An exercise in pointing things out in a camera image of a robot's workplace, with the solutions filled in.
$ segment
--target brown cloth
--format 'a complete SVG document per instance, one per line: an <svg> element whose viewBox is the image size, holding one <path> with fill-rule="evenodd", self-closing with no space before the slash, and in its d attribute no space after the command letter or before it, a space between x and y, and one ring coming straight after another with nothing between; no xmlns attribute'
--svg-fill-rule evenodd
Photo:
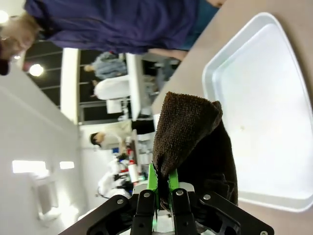
<svg viewBox="0 0 313 235"><path fill-rule="evenodd" d="M167 93L153 147L164 209L168 209L168 176L176 168L179 181L191 183L198 196L211 190L237 205L236 168L222 114L218 101Z"/></svg>

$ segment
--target bottle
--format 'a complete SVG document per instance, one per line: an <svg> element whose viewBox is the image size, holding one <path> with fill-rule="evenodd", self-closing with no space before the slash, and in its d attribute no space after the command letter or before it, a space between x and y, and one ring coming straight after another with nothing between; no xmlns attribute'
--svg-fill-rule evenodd
<svg viewBox="0 0 313 235"><path fill-rule="evenodd" d="M128 172L129 172L129 176L131 178L131 182L132 183L139 182L139 175L138 175L138 171L137 171L137 165L135 164L134 160L130 160L129 161Z"/></svg>

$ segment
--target light fixture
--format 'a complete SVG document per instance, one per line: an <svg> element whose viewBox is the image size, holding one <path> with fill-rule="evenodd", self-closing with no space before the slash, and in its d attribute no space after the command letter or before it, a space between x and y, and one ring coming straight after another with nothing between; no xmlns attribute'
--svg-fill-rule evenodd
<svg viewBox="0 0 313 235"><path fill-rule="evenodd" d="M43 74L44 68L40 64L34 64L29 68L30 75L34 77L39 77L41 74Z"/></svg>
<svg viewBox="0 0 313 235"><path fill-rule="evenodd" d="M73 169L75 167L74 162L60 162L60 169Z"/></svg>
<svg viewBox="0 0 313 235"><path fill-rule="evenodd" d="M5 23L9 20L9 15L5 11L0 10L0 24Z"/></svg>
<svg viewBox="0 0 313 235"><path fill-rule="evenodd" d="M37 173L46 172L45 162L42 161L12 161L13 173Z"/></svg>

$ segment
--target beige table surface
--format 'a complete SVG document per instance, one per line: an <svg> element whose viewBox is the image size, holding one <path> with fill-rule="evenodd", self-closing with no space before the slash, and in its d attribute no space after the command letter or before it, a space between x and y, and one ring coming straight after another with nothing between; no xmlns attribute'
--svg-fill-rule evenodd
<svg viewBox="0 0 313 235"><path fill-rule="evenodd" d="M273 14L283 26L312 98L313 0L227 0L153 103L153 113L160 113L168 91L203 97L204 66L260 12ZM243 203L240 206L270 224L277 235L313 235L313 209L296 214Z"/></svg>

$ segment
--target plastic tray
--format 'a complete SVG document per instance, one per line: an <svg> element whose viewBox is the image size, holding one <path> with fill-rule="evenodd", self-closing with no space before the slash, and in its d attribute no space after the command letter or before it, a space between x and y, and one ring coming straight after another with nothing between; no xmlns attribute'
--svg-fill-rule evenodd
<svg viewBox="0 0 313 235"><path fill-rule="evenodd" d="M206 65L205 97L222 103L239 200L301 212L313 204L312 108L279 22L260 13Z"/></svg>

